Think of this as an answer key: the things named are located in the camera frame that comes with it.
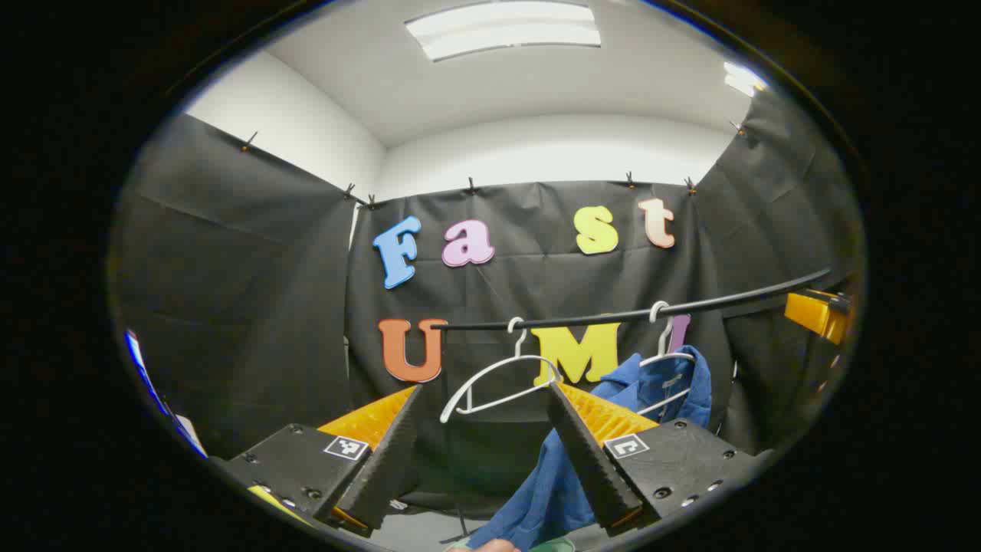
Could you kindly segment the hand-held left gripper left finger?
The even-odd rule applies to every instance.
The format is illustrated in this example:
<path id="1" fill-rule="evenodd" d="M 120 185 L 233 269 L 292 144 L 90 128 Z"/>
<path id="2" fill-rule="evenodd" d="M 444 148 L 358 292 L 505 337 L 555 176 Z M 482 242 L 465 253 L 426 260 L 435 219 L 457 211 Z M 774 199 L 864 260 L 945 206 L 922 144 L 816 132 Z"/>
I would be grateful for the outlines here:
<path id="1" fill-rule="evenodd" d="M 370 537 L 399 493 L 424 413 L 425 386 L 414 385 L 318 429 L 287 424 L 218 467 L 301 523 Z"/>

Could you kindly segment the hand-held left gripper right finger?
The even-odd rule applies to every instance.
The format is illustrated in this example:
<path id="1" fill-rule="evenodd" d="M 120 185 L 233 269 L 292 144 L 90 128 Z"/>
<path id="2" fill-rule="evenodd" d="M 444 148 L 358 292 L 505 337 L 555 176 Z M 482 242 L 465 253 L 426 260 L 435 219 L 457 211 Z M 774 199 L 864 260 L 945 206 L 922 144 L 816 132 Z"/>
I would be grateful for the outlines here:
<path id="1" fill-rule="evenodd" d="M 610 535 L 666 518 L 748 485 L 768 455 L 751 455 L 694 420 L 657 424 L 560 382 L 549 417 L 595 519 Z"/>

